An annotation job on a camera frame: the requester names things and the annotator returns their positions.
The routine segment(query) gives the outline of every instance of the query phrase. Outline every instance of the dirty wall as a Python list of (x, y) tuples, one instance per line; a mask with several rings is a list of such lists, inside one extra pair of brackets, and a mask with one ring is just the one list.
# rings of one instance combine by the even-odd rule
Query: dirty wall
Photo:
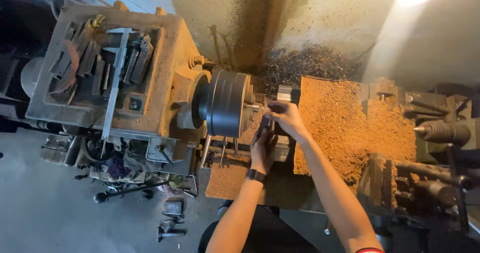
[(122, 1), (132, 11), (160, 6), (183, 17), (201, 53), (242, 72), (262, 70), (279, 49), (318, 45), (359, 64), (364, 82), (388, 76), (411, 89), (479, 83), (480, 19), (472, 16), (480, 0), (429, 0), (401, 10), (393, 9), (395, 0)]

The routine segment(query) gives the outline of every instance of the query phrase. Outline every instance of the person's left hand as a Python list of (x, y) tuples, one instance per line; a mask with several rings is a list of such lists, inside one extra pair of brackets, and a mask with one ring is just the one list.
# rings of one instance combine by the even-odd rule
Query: person's left hand
[(260, 137), (257, 130), (250, 144), (251, 169), (268, 174), (273, 165), (274, 150), (278, 140), (279, 137), (273, 135), (271, 127), (263, 128)]

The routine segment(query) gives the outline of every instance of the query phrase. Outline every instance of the black wristwatch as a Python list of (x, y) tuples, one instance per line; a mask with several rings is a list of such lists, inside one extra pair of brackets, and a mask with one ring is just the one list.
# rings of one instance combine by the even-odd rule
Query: black wristwatch
[(249, 169), (247, 171), (247, 178), (250, 179), (250, 180), (259, 181), (259, 182), (265, 184), (265, 178), (266, 177), (267, 177), (267, 175), (257, 171), (256, 169)]

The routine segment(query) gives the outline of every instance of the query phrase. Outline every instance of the nut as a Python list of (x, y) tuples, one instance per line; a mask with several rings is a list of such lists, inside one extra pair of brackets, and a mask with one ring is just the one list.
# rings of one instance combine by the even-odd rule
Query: nut
[(205, 58), (203, 56), (194, 56), (193, 63), (195, 65), (203, 65), (205, 63)]

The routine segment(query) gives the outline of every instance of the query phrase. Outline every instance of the forearm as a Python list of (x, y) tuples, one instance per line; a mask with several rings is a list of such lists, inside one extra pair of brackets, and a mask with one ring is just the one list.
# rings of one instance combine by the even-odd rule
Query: forearm
[(246, 179), (240, 193), (218, 223), (207, 246), (207, 252), (240, 252), (257, 207), (263, 184)]
[(346, 252), (355, 252), (364, 247), (381, 249), (365, 210), (310, 134), (303, 134), (298, 143), (321, 203)]

